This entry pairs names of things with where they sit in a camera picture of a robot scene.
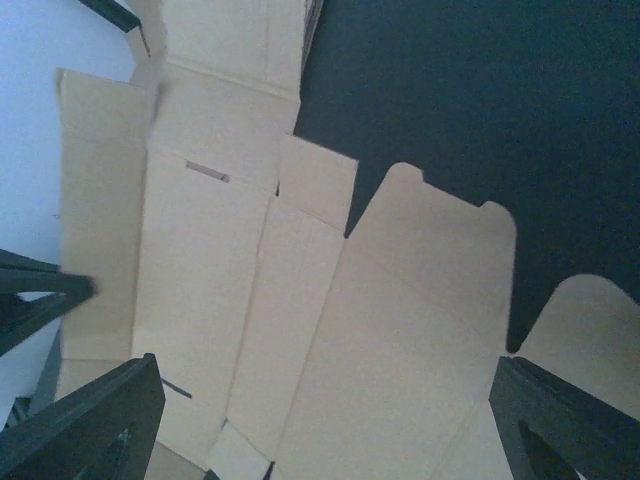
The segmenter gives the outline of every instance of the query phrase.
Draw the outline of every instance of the black object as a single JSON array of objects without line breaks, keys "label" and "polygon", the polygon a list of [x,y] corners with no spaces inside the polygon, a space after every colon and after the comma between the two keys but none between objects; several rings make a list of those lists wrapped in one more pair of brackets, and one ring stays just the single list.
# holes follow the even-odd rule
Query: black object
[{"label": "black object", "polygon": [[500,358],[489,402],[515,480],[640,478],[640,422],[532,362]]},{"label": "black object", "polygon": [[[28,302],[27,292],[52,293]],[[0,250],[0,356],[93,294],[89,277]]]},{"label": "black object", "polygon": [[640,2],[325,0],[295,134],[359,161],[347,235],[391,165],[518,238],[507,349],[557,285],[640,301]]},{"label": "black object", "polygon": [[80,2],[125,33],[141,26],[140,19],[115,0],[80,0]]},{"label": "black object", "polygon": [[154,355],[0,433],[2,479],[142,480],[164,408]]}]

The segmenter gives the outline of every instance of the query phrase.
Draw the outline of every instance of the white wall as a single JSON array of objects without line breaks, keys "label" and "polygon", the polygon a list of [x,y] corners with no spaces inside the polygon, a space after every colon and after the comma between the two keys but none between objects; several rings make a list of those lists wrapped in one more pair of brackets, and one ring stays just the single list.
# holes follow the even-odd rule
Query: white wall
[{"label": "white wall", "polygon": [[[55,71],[128,81],[125,35],[77,0],[0,2],[0,248],[60,261],[60,124]],[[0,424],[35,388],[57,324],[0,358]]]}]

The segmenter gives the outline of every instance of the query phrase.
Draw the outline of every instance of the unfolded cardboard box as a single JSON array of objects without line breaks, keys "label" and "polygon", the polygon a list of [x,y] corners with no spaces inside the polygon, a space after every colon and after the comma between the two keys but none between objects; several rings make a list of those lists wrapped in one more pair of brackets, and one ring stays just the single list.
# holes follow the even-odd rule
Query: unfolded cardboard box
[{"label": "unfolded cardboard box", "polygon": [[[237,445],[256,480],[270,461],[288,480],[508,478],[487,405],[505,354],[508,212],[398,164],[345,240],[357,159],[290,135],[299,72],[274,73],[291,59],[254,51],[274,32],[241,45],[255,64],[238,70],[214,49],[205,68],[203,25],[175,32],[226,2],[131,3],[143,22],[131,83],[60,75],[63,267],[100,289],[65,319],[61,391],[153,352],[167,397],[158,440],[202,469],[240,471],[243,454],[220,453]],[[637,305],[593,277],[557,296],[523,354],[640,415]],[[598,386],[582,367],[602,341],[613,346]]]}]

